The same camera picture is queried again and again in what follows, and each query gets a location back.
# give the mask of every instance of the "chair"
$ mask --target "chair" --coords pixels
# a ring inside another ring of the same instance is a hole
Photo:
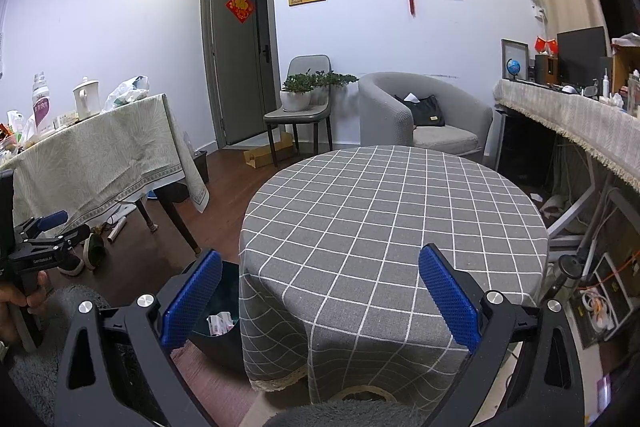
[[[316,71],[331,71],[331,62],[326,55],[304,55],[295,57],[289,64],[287,77],[292,74],[316,73]],[[300,144],[298,143],[299,123],[312,123],[314,125],[314,156],[318,155],[318,123],[326,120],[326,135],[329,140],[329,150],[334,150],[334,142],[331,134],[331,97],[327,95],[326,100],[311,99],[311,105],[307,110],[299,112],[288,112],[283,108],[268,112],[264,115],[264,123],[267,126],[269,134],[269,145],[271,147],[271,158],[273,164],[277,167],[278,160],[276,158],[276,149],[273,142],[273,129],[281,124],[290,123],[293,126],[293,138],[296,142],[296,151],[300,154]]]
[[[394,98],[410,92],[420,99],[434,94],[446,125],[414,130],[411,111]],[[407,145],[482,161],[494,112],[462,89],[421,74],[371,73],[360,79],[358,97],[362,146]]]

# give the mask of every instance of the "silver screw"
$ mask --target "silver screw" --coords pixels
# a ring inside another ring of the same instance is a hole
[[[491,302],[491,304],[501,304],[502,301],[504,301],[504,297],[502,297],[502,294],[498,292],[487,293],[486,299]]]
[[[138,306],[140,306],[141,308],[149,308],[149,306],[151,306],[151,304],[153,303],[154,303],[153,295],[149,295],[148,293],[145,293],[144,295],[141,295],[140,297],[138,297]]]
[[[546,305],[554,313],[558,313],[562,309],[562,305],[558,301],[549,301]]]
[[[81,302],[80,305],[78,306],[78,311],[80,313],[88,313],[92,309],[94,309],[94,304],[91,301]]]

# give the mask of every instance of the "diamond-shaped red fu sign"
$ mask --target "diamond-shaped red fu sign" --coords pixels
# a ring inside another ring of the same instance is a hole
[[[255,10],[254,3],[252,3],[251,0],[229,0],[229,2],[226,3],[226,7],[229,8],[233,15],[242,23],[247,20],[249,15]]]

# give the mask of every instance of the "gray checkered tablecloth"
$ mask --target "gray checkered tablecloth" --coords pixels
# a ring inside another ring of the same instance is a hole
[[[308,374],[313,403],[373,391],[430,411],[467,350],[418,276],[422,245],[484,290],[533,304],[547,241],[519,188],[457,156],[361,147],[284,169],[242,224],[249,379],[275,391]]]

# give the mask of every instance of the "sneaker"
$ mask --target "sneaker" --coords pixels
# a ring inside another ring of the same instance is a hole
[[[76,275],[80,275],[80,272],[84,269],[84,262],[79,257],[71,254],[69,255],[60,265],[58,266],[58,270],[60,273],[68,275],[70,277],[75,277]]]
[[[107,257],[107,249],[104,247],[104,241],[97,233],[91,233],[85,240],[84,250],[82,250],[84,265],[89,270],[95,270],[105,257]]]

